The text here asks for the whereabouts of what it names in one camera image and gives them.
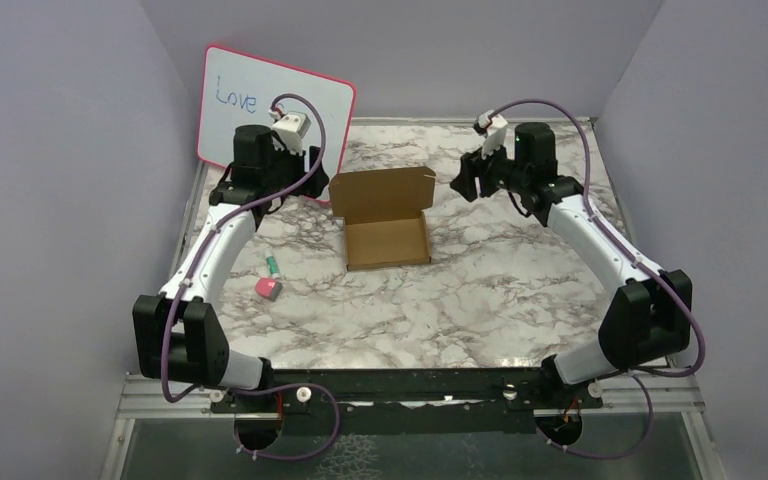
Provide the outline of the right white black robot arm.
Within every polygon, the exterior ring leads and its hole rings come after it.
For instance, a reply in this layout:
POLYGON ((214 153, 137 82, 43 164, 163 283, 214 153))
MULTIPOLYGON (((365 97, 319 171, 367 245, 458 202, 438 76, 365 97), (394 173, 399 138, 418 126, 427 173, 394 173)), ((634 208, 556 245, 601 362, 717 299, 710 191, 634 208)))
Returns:
POLYGON ((560 407, 576 395, 578 384, 686 349, 689 277, 634 250, 592 205, 584 186, 559 174, 552 129, 540 122, 517 125, 509 153, 502 116, 481 119, 474 128, 483 144, 461 156, 451 189, 469 202, 499 190, 519 196, 522 212, 571 246, 610 295, 594 339, 543 360, 539 398, 560 407))

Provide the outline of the green white marker pen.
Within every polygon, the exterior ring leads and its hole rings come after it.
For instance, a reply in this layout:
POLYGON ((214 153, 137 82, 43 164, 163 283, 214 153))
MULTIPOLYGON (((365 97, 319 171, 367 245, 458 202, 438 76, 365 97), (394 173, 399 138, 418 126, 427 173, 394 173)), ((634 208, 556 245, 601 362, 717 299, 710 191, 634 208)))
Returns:
POLYGON ((268 267, 269 276, 271 278, 280 278, 281 271, 274 253, 271 251, 267 251, 265 254, 265 261, 268 267))

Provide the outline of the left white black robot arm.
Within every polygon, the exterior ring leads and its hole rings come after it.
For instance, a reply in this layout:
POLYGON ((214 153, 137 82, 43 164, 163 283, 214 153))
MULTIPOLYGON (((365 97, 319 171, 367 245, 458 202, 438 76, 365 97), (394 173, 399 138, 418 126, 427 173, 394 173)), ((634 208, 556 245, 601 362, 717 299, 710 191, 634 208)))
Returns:
POLYGON ((271 365, 231 349, 214 304, 232 266, 274 200, 319 196, 329 178, 321 146, 303 146, 308 122, 288 115, 271 126, 235 130, 233 160, 208 198, 195 243, 155 295, 132 308, 140 372, 191 387, 232 388, 245 407, 258 411, 273 401, 271 365))

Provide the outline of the pink grey whiteboard eraser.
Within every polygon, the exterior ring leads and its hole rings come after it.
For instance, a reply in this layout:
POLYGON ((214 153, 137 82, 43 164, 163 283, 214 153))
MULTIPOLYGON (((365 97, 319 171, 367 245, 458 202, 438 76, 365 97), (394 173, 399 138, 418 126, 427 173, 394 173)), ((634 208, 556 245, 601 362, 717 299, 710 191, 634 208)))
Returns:
POLYGON ((263 277, 256 282, 254 289, 261 298, 275 301, 283 289, 283 284, 278 279, 263 277))

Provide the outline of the brown cardboard box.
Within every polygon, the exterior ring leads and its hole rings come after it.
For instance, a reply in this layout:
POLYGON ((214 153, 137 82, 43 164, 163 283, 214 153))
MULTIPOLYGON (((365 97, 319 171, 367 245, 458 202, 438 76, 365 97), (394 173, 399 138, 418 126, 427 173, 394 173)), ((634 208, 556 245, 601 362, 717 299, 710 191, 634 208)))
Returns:
POLYGON ((333 215, 343 220, 346 269, 429 264, 425 211, 435 185, 436 173, 426 166, 337 174, 329 197, 333 215))

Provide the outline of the pink framed whiteboard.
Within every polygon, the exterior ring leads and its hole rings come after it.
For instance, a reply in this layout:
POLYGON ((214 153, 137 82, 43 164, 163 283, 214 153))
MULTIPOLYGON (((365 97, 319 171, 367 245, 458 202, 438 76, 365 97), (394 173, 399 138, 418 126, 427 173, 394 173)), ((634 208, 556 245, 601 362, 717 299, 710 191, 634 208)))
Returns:
POLYGON ((355 87, 251 54, 211 45, 205 51, 197 156, 226 169, 234 160, 235 131, 243 125, 309 128, 297 145, 317 147, 324 174, 339 173, 356 99, 355 87))

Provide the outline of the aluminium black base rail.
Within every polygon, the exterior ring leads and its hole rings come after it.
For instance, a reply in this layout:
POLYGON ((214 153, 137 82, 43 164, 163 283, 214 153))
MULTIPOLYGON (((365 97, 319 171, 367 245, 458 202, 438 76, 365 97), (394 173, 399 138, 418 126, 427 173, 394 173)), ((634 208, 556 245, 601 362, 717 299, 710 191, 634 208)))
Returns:
POLYGON ((228 420, 265 436, 409 435, 578 427, 588 416, 702 412, 691 377, 643 372, 547 394, 535 367, 279 369, 280 393, 264 398, 201 387, 169 403, 160 384, 129 375, 117 416, 125 420, 228 420))

